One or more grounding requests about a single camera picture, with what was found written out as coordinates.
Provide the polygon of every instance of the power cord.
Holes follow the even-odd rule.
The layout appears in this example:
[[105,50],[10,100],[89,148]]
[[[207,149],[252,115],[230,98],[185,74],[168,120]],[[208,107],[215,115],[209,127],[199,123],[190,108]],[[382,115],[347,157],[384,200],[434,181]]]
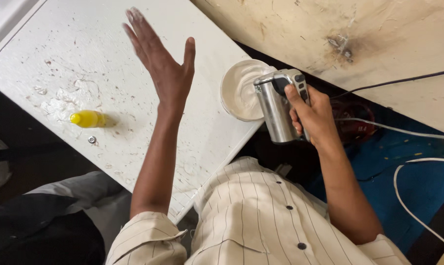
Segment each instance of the power cord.
[[[414,160],[407,161],[406,164],[407,163],[411,164],[411,163],[417,163],[417,162],[426,162],[426,161],[441,161],[441,162],[444,162],[444,159],[439,159],[439,158],[414,159]],[[397,189],[397,175],[399,174],[399,170],[403,166],[404,165],[400,165],[399,167],[397,167],[397,169],[395,170],[395,173],[394,173],[394,188],[395,188],[395,194],[397,196],[397,199],[399,199],[400,204],[402,204],[402,207],[407,211],[407,213],[409,213],[415,220],[417,220],[417,222],[419,222],[422,226],[424,226],[428,231],[430,231],[433,235],[435,235],[437,238],[439,238],[444,243],[444,238],[442,238],[435,231],[433,231],[431,228],[429,228],[427,225],[425,225],[422,221],[420,221],[414,214],[412,214],[412,212],[410,212],[410,210],[402,202],[402,199],[400,198],[400,195],[399,195],[399,190]]]
[[406,133],[406,134],[410,134],[410,135],[414,135],[414,136],[420,136],[420,137],[430,137],[430,138],[444,139],[444,135],[421,133],[421,132],[411,132],[411,131],[407,131],[407,130],[403,130],[403,129],[398,129],[398,128],[390,127],[390,126],[387,126],[387,125],[384,125],[384,124],[380,124],[380,123],[375,123],[375,122],[359,119],[359,118],[343,118],[343,119],[335,119],[335,120],[336,121],[360,121],[360,122],[364,122],[364,123],[373,124],[373,125],[376,125],[378,127],[390,129],[390,130],[393,130],[393,131],[397,131],[397,132],[400,132],[400,133]]
[[351,90],[351,91],[345,92],[345,93],[343,93],[343,94],[340,94],[340,95],[338,95],[338,96],[330,97],[330,99],[336,99],[336,98],[342,97],[342,96],[344,96],[344,95],[348,95],[348,94],[351,94],[351,93],[353,93],[353,92],[360,91],[360,90],[364,90],[364,89],[370,89],[370,88],[373,88],[373,87],[384,86],[384,85],[390,85],[390,84],[401,83],[401,82],[407,82],[407,81],[414,81],[414,80],[423,79],[423,78],[428,78],[428,77],[433,77],[433,76],[438,76],[438,75],[444,75],[444,71],[437,72],[437,73],[433,73],[433,74],[428,74],[428,75],[420,75],[420,76],[416,76],[416,77],[410,77],[410,78],[405,78],[405,79],[400,79],[400,80],[395,80],[395,81],[384,82],[384,83],[380,83],[380,84],[376,84],[376,85],[370,85],[370,86],[360,87],[360,88],[356,88],[356,89],[353,89],[353,90]]

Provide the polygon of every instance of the white table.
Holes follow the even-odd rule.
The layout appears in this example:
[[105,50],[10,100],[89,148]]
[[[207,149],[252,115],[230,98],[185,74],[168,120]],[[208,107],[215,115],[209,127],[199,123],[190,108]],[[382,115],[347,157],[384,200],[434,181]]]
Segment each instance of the white table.
[[[249,57],[189,0],[39,1],[0,51],[0,91],[132,191],[158,105],[150,75],[121,27],[125,9],[132,6],[143,12],[176,61],[182,62],[185,40],[196,40],[168,214],[177,223],[197,189],[262,123],[239,121],[220,104],[223,75]],[[110,114],[119,123],[81,129],[69,116],[82,109]],[[90,144],[89,136],[97,143]]]

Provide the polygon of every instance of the white pinstripe shirt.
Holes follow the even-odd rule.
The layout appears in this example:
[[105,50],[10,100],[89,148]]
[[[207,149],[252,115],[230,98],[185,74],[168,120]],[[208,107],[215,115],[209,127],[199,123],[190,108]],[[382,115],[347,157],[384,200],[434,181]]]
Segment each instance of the white pinstripe shirt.
[[179,243],[186,231],[165,214],[144,212],[123,227],[107,264],[410,264],[384,235],[354,245],[330,224],[325,203],[300,189],[256,159],[241,158],[199,190],[188,259]]

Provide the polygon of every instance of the screw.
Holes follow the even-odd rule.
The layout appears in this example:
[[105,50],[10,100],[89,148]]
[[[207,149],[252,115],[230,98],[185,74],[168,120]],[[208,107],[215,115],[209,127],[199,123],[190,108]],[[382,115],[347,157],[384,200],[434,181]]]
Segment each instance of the screw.
[[94,137],[94,136],[90,136],[89,138],[88,138],[88,142],[89,143],[95,143],[97,140],[96,140],[96,137]]

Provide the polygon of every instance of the white cable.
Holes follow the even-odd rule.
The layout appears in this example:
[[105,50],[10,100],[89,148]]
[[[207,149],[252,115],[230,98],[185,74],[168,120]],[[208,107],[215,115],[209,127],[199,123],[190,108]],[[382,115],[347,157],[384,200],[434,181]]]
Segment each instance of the white cable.
[[444,135],[428,134],[428,133],[421,133],[421,132],[411,132],[411,131],[407,131],[407,130],[403,130],[403,129],[398,129],[398,128],[390,127],[390,126],[387,126],[387,125],[384,125],[384,124],[380,124],[380,123],[366,121],[366,120],[359,119],[359,118],[343,118],[343,119],[335,119],[335,120],[336,121],[360,121],[360,122],[364,122],[364,123],[374,124],[376,126],[379,126],[379,127],[382,127],[382,128],[386,128],[386,129],[390,129],[390,130],[393,130],[393,131],[397,131],[397,132],[401,132],[401,133],[406,133],[406,134],[411,134],[411,135],[414,135],[414,136],[444,139]]
[[[444,162],[444,159],[438,159],[438,158],[425,158],[425,159],[415,159],[415,160],[410,160],[407,161],[406,163],[411,163],[411,162],[421,162],[421,161],[442,161]],[[409,213],[415,220],[417,220],[417,222],[419,222],[422,226],[424,226],[426,229],[428,229],[428,231],[430,231],[433,235],[435,235],[437,238],[439,238],[441,241],[443,241],[444,243],[444,238],[440,237],[440,235],[438,235],[435,231],[431,230],[431,228],[429,228],[427,225],[425,225],[422,221],[420,221],[415,215],[412,214],[412,212],[410,212],[410,210],[405,206],[405,204],[402,202],[402,199],[400,198],[399,195],[399,190],[397,189],[397,174],[399,173],[399,170],[403,167],[404,165],[400,165],[399,167],[397,167],[397,169],[395,170],[394,173],[394,188],[395,188],[395,194],[397,195],[397,198],[399,199],[400,204],[402,204],[403,208],[407,211],[407,213]]]

